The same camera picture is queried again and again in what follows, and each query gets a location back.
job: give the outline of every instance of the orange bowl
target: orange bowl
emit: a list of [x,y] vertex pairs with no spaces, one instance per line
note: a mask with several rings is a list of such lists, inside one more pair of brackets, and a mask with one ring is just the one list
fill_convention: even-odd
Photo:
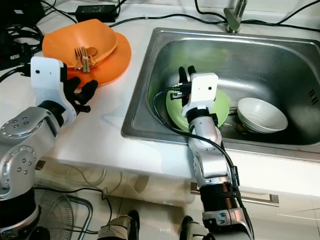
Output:
[[42,43],[43,55],[61,60],[68,68],[77,64],[75,48],[94,47],[97,65],[109,56],[118,44],[116,33],[97,19],[82,21],[46,34]]

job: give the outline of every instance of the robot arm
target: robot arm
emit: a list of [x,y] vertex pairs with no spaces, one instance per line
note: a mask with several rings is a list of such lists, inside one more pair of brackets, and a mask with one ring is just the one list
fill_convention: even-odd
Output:
[[40,216],[33,192],[37,161],[55,145],[63,125],[71,124],[93,96],[98,83],[74,93],[79,78],[67,81],[67,67],[46,57],[31,59],[36,107],[29,107],[0,129],[0,239],[24,236]]
[[[189,94],[188,102],[182,108],[189,131],[223,149],[221,133],[210,115],[219,78],[214,73],[196,73],[193,67],[189,68],[189,73],[191,89],[186,91]],[[188,146],[193,153],[193,169],[204,207],[202,220],[207,230],[192,223],[190,238],[187,239],[193,239],[192,236],[204,237],[209,231],[215,237],[212,239],[216,240],[253,240],[251,222],[240,198],[237,168],[227,161],[220,149],[207,141],[190,137]]]

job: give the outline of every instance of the sink rim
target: sink rim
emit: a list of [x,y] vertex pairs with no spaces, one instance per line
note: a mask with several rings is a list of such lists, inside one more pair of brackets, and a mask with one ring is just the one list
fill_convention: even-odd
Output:
[[[320,41],[313,39],[304,38],[292,38],[292,37],[277,37],[277,36],[261,36],[261,35],[251,35],[251,34],[237,34],[233,35],[231,33],[221,33],[221,32],[210,32],[210,31],[197,31],[197,30],[185,30],[185,29],[174,29],[174,28],[162,28],[157,27],[153,30],[149,45],[144,56],[143,64],[139,72],[139,76],[132,94],[132,98],[126,112],[123,125],[121,128],[121,135],[124,137],[143,139],[147,141],[162,142],[162,143],[173,143],[173,144],[187,144],[187,138],[183,136],[177,136],[175,133],[171,132],[167,128],[161,125],[160,121],[156,118],[155,114],[150,108],[148,103],[149,88],[151,85],[151,75],[153,72],[154,61],[161,49],[168,43],[172,42],[172,39],[167,39],[161,42],[160,35],[163,33],[170,34],[187,34],[189,36],[196,37],[209,37],[209,38],[224,38],[228,39],[249,39],[251,41],[267,41],[273,40],[281,42],[295,42],[295,43],[309,43],[313,44],[320,55]],[[134,128],[134,120],[136,118],[137,109],[139,104],[146,105],[149,114],[157,121],[162,128],[167,129],[164,132],[156,133],[157,137],[150,137],[155,133],[147,130],[139,130]],[[266,142],[255,142],[246,140],[237,140],[233,138],[223,138],[224,145],[226,149],[240,152],[249,152],[262,155],[272,155],[275,157],[290,157],[296,159],[302,159],[307,161],[320,160],[320,142],[309,145],[287,145],[287,144],[277,144]]]

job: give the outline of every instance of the green plate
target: green plate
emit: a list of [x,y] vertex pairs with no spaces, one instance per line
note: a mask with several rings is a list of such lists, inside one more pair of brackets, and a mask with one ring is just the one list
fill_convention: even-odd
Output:
[[[182,130],[188,132],[189,124],[185,117],[182,116],[182,100],[181,99],[170,99],[170,94],[175,91],[168,91],[166,95],[166,110],[172,119],[172,121]],[[211,114],[216,114],[218,118],[218,128],[224,124],[225,120],[229,114],[229,98],[228,96],[219,89],[216,90],[215,101],[213,103],[213,112]]]

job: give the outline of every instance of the white bowl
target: white bowl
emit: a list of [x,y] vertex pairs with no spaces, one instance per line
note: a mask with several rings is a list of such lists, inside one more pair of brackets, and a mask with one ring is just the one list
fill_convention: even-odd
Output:
[[238,101],[238,117],[250,132],[271,134],[285,130],[286,116],[272,104],[261,99],[245,97]]

